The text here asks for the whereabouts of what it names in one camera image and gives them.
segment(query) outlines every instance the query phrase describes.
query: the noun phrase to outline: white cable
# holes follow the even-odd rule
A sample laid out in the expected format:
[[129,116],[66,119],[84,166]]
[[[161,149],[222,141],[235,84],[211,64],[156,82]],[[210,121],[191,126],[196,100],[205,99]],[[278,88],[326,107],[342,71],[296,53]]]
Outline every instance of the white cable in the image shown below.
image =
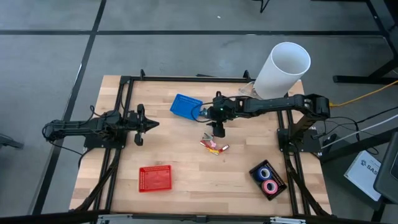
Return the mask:
[[327,144],[326,146],[321,147],[321,149],[326,148],[326,147],[328,147],[328,146],[331,146],[332,144],[334,144],[334,143],[336,143],[336,142],[338,142],[338,141],[341,141],[341,140],[343,140],[343,139],[346,139],[346,138],[348,138],[348,137],[350,137],[350,136],[353,136],[354,134],[357,134],[357,133],[360,133],[360,132],[362,132],[362,131],[366,131],[366,130],[368,130],[368,129],[374,128],[374,127],[376,127],[376,126],[379,126],[380,124],[384,124],[384,123],[386,123],[386,122],[388,122],[388,121],[390,121],[390,120],[392,120],[392,119],[394,119],[394,118],[398,118],[398,114],[395,115],[395,116],[390,117],[389,119],[387,119],[387,120],[385,120],[385,121],[381,121],[380,123],[377,123],[377,124],[375,124],[375,125],[369,126],[369,127],[364,128],[364,129],[362,129],[362,130],[360,130],[360,131],[356,131],[356,132],[351,133],[351,134],[349,134],[349,135],[347,135],[347,136],[345,136],[345,137],[343,137],[343,138],[341,138],[341,139],[339,139],[339,140],[336,140],[336,141],[334,141],[334,142],[331,142],[331,143]]

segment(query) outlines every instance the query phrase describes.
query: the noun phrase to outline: wooden tabletop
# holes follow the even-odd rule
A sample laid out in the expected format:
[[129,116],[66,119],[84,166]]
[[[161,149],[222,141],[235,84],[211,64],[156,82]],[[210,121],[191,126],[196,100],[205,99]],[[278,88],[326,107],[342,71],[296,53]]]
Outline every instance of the wooden tabletop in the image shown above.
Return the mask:
[[[118,92],[120,76],[104,76],[96,103],[96,112],[112,110]],[[209,102],[216,91],[225,96],[238,94],[243,83],[199,82],[134,82],[130,110],[142,103],[149,119],[160,125],[144,136],[144,145],[134,144],[134,132],[129,133],[122,150],[112,212],[173,213],[212,215],[291,215],[289,190],[268,201],[249,176],[249,170],[267,159],[287,184],[286,169],[279,151],[276,113],[256,118],[239,118],[224,124],[226,137],[215,139],[230,148],[216,156],[199,144],[204,132],[211,128],[170,112],[177,93]],[[301,82],[289,91],[303,94]],[[302,114],[293,111],[297,122]],[[70,208],[79,206],[97,184],[104,149],[93,149],[82,160]],[[330,212],[330,204],[319,161],[309,153],[301,153],[305,183],[315,200]],[[172,190],[152,193],[138,192],[139,168],[172,166]],[[299,211],[303,212],[297,186]],[[100,208],[108,186],[104,188]]]

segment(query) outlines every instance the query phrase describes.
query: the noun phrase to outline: red plastic basket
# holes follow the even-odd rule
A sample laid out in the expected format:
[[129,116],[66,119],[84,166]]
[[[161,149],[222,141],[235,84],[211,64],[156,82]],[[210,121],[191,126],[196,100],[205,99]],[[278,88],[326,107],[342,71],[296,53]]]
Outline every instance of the red plastic basket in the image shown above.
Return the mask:
[[154,192],[172,188],[172,166],[141,167],[139,169],[139,191]]

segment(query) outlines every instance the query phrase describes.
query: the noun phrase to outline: white cylinder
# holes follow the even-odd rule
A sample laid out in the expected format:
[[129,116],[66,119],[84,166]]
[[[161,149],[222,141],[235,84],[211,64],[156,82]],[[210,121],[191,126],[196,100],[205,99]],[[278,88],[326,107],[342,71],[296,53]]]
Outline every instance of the white cylinder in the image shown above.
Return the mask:
[[254,89],[265,100],[283,97],[310,66],[310,55],[302,46],[291,42],[277,44],[254,82]]

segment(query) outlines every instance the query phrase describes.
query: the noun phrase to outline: blue basket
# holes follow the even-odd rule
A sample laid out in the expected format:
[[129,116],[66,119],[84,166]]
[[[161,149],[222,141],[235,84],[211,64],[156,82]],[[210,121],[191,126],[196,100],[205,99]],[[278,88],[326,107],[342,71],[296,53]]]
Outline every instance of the blue basket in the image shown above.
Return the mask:
[[174,102],[170,111],[176,115],[183,116],[184,118],[188,118],[194,120],[192,115],[195,119],[198,118],[200,112],[200,106],[203,104],[202,101],[190,98],[188,96],[184,96],[181,94],[177,94],[175,96]]

